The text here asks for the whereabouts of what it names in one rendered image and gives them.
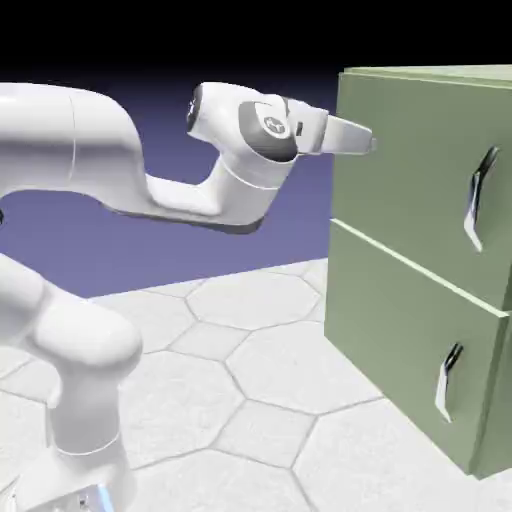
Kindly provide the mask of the green cabinet door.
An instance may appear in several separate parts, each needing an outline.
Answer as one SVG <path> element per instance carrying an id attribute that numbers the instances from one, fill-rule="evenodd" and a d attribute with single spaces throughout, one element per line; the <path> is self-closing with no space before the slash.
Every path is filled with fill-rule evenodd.
<path id="1" fill-rule="evenodd" d="M 369 127 L 377 149 L 336 159 L 333 216 L 512 310 L 512 69 L 351 69 L 338 111 Z M 491 146 L 500 151 L 483 182 L 477 252 L 463 221 Z"/>
<path id="2" fill-rule="evenodd" d="M 512 317 L 484 307 L 337 220 L 325 335 L 452 462 L 479 479 L 512 469 Z M 447 408 L 434 405 L 440 365 Z"/>

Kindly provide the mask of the green cabinet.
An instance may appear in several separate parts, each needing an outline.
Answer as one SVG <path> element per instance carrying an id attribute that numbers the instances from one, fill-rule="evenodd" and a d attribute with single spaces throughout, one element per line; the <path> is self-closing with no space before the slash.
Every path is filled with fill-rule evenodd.
<path id="1" fill-rule="evenodd" d="M 512 469 L 512 64 L 352 68 L 325 334 L 462 471 Z"/>

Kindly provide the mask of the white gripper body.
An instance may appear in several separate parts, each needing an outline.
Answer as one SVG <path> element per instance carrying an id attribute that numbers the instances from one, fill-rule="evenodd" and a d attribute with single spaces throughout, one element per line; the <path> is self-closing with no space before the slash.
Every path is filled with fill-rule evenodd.
<path id="1" fill-rule="evenodd" d="M 364 155 L 372 150 L 372 130 L 352 121 L 327 116 L 320 152 L 327 154 Z"/>

